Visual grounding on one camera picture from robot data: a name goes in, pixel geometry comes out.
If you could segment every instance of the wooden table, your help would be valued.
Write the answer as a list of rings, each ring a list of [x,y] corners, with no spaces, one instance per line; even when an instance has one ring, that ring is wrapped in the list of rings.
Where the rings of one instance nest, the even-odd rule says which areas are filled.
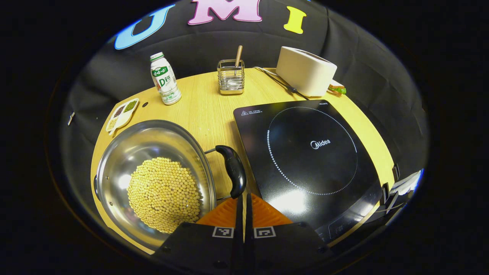
[[[177,84],[182,93],[182,98],[174,105],[164,105],[155,87],[137,93],[120,102],[139,98],[139,105],[129,123],[123,128],[117,129],[112,136],[109,136],[108,132],[105,131],[109,117],[106,119],[93,151],[90,178],[93,179],[95,177],[98,163],[108,144],[124,129],[141,121],[164,119],[174,122],[189,131],[204,151],[214,148],[216,145],[228,145],[234,148],[242,158],[246,169],[247,187],[244,195],[248,192],[259,194],[234,121],[233,111],[239,107],[305,99],[297,94],[290,94],[285,91],[282,86],[275,83],[258,69],[245,69],[244,93],[239,95],[221,95],[219,93],[217,72],[185,77],[177,80]],[[328,100],[345,118],[369,153],[380,182],[388,183],[389,188],[391,188],[394,184],[394,176],[392,174],[394,162],[382,137],[365,114],[345,95],[336,96],[326,93],[325,96],[314,99]],[[115,107],[119,106],[120,103],[114,106],[110,114],[115,111]],[[214,176],[217,197],[229,195],[231,180],[227,176],[222,156],[220,154],[208,154],[207,158]],[[135,246],[148,253],[153,253],[151,250],[132,241],[114,225],[104,212],[102,204],[95,198],[93,185],[90,185],[92,186],[95,204],[104,222]],[[353,229],[330,245],[339,242],[363,224],[377,207],[378,204]]]

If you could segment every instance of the induction cooktop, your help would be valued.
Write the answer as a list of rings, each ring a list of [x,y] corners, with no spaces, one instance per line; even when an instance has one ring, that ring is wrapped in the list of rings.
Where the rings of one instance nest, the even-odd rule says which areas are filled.
[[[323,241],[346,233],[379,201],[369,154],[328,101],[242,107],[234,118],[262,198]]]

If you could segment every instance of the black pot handle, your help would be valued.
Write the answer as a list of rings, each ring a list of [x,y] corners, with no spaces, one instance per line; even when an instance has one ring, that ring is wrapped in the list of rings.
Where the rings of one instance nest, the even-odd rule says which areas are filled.
[[[217,151],[224,157],[227,175],[233,183],[233,188],[230,193],[231,198],[238,198],[246,188],[246,173],[240,156],[238,156],[238,153],[233,148],[226,145],[217,145],[215,149],[211,149],[205,153],[207,154],[213,151]]]

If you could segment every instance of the blue letter u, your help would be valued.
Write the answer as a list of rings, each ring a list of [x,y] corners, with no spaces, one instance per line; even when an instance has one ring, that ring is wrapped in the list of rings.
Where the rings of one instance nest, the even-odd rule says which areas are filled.
[[[139,34],[133,35],[133,30],[134,27],[139,22],[141,22],[141,20],[138,20],[134,24],[123,29],[121,32],[117,34],[117,38],[115,39],[115,43],[114,43],[115,49],[124,49],[130,47],[142,41],[146,37],[152,35],[153,33],[155,33],[165,23],[166,14],[168,10],[173,8],[174,6],[175,5],[173,4],[150,14],[150,16],[153,16],[153,20],[151,21],[151,26]]]

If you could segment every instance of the utensil holder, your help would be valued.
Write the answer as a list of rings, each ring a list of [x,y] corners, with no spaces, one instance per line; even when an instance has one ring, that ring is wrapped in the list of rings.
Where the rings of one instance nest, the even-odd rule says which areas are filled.
[[[241,94],[245,91],[245,63],[236,59],[224,59],[217,64],[219,92],[221,94]]]

